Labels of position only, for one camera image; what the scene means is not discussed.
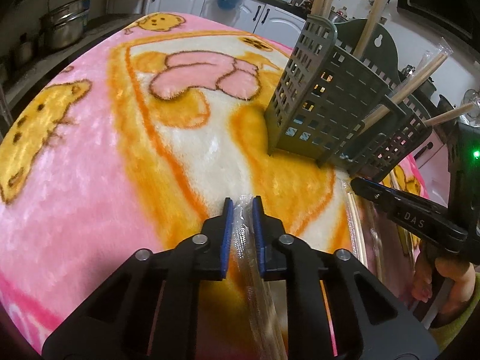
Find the green sleeve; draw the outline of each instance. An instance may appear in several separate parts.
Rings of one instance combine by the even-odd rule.
[[[465,310],[465,312],[462,315],[460,315],[459,318],[457,318],[456,320],[454,320],[452,323],[448,325],[439,327],[437,329],[430,329],[430,333],[434,337],[438,346],[440,347],[440,350],[444,350],[448,346],[448,344],[452,342],[455,336],[460,332],[462,327],[465,325],[467,320],[472,315],[472,312],[474,311],[479,301],[480,301],[480,274],[477,274],[473,298],[469,307]]]

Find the silver bolt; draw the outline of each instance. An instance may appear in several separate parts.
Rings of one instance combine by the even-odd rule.
[[[337,250],[337,253],[335,253],[337,257],[343,261],[348,261],[350,257],[352,256],[350,252],[346,249],[339,249]]]
[[[278,240],[284,245],[291,245],[295,239],[290,234],[284,234]]]
[[[203,245],[207,243],[208,237],[205,234],[197,234],[197,235],[194,235],[191,240],[196,245]]]
[[[139,261],[145,261],[150,258],[151,254],[152,252],[150,252],[148,249],[140,249],[135,253],[135,258]]]

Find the plush blanket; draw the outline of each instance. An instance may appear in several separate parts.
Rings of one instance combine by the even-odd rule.
[[[0,145],[0,302],[37,351],[137,249],[174,248],[227,196],[261,195],[316,249],[350,247],[347,176],[266,154],[263,112],[290,52],[199,17],[153,14],[28,105]],[[240,277],[233,265],[201,286],[198,358],[256,358]]]

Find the keyhole hanging slot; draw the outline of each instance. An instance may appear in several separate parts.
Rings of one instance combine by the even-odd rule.
[[[378,38],[375,39],[375,42],[374,42],[374,43],[375,43],[375,46],[380,47],[380,46],[382,45],[382,38],[383,38],[383,35],[380,34],[380,35],[378,36]]]

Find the utensil holder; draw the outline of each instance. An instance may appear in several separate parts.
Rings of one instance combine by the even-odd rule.
[[[361,59],[351,55],[365,23],[308,16],[265,112],[270,155],[282,149],[378,182],[431,134],[423,123],[429,114],[414,96],[399,105],[387,96],[400,79],[384,27],[376,26]],[[389,114],[359,135],[380,104]]]

